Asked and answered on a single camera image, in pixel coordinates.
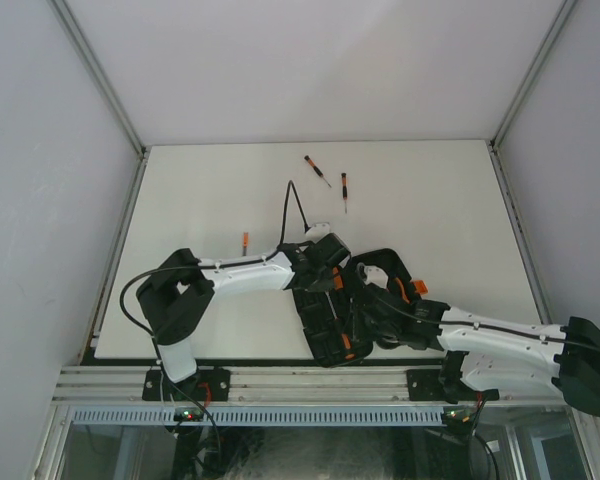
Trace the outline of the black plastic tool case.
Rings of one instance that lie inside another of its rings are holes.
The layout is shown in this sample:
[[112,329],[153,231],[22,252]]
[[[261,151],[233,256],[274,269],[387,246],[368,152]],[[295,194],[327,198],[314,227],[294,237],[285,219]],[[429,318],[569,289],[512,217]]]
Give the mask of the black plastic tool case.
[[[356,255],[355,265],[376,266],[388,275],[388,294],[410,304],[422,299],[426,287],[412,279],[398,253],[384,248]],[[398,343],[380,333],[380,321],[371,318],[371,297],[345,287],[340,278],[336,288],[328,292],[292,292],[303,334],[317,365],[323,368],[353,365],[361,362],[378,345],[387,350]]]

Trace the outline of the black handled screwdriver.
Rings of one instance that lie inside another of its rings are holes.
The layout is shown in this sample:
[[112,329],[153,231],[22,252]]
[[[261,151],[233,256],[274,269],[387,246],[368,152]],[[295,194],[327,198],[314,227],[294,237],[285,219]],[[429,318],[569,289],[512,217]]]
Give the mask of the black handled screwdriver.
[[354,360],[356,358],[356,354],[353,352],[349,337],[345,333],[344,323],[340,319],[330,297],[328,297],[328,301],[329,301],[330,309],[331,309],[331,312],[332,312],[332,315],[334,318],[334,324],[336,326],[336,329],[337,329],[337,331],[341,337],[342,343],[343,343],[343,347],[344,347],[344,351],[345,351],[344,358],[346,361]]

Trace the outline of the orange handled needle-nose pliers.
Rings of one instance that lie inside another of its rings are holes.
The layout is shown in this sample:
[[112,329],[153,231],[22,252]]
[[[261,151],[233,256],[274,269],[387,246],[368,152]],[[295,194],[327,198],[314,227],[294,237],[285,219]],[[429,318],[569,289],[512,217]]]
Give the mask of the orange handled needle-nose pliers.
[[400,278],[395,277],[394,281],[396,282],[397,286],[399,287],[400,295],[401,295],[402,300],[405,301],[407,304],[410,304],[411,301],[410,301],[410,299],[409,299],[409,297],[407,295],[407,291],[406,291],[406,289],[404,287],[404,284],[400,280]]

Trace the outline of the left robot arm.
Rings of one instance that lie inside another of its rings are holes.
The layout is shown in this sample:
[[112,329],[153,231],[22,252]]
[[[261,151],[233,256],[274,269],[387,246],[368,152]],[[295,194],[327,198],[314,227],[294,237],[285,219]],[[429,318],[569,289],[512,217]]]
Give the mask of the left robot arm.
[[186,400],[199,387],[191,337],[214,300],[257,291],[324,292],[350,250],[333,233],[317,241],[281,243],[260,256],[202,260],[189,249],[171,254],[144,277],[136,299],[165,373],[164,388]]

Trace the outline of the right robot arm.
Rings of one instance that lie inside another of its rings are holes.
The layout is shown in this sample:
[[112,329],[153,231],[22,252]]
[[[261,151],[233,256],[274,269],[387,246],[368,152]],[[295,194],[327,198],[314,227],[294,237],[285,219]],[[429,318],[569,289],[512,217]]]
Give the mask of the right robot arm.
[[441,391],[559,395],[600,417],[600,328],[571,317],[567,324],[525,325],[471,314],[444,302],[407,302],[376,284],[358,289],[354,306],[366,334],[384,349],[407,346],[444,353]]

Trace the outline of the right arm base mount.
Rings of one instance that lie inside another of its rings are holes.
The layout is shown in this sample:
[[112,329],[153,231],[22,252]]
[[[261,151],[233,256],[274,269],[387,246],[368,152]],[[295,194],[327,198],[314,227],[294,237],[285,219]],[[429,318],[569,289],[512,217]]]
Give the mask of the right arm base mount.
[[465,385],[461,379],[466,351],[448,352],[439,368],[415,369],[406,373],[411,401],[445,401],[458,404],[463,401],[496,401],[497,389],[479,390]]

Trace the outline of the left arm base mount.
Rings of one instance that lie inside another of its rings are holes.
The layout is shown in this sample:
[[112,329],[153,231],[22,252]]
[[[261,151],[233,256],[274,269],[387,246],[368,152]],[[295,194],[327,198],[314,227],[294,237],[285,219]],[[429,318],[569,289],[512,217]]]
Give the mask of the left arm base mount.
[[145,375],[142,399],[150,402],[190,399],[205,404],[224,402],[228,400],[230,386],[231,372],[224,368],[200,369],[193,377],[178,383],[171,382],[161,369],[151,369]]

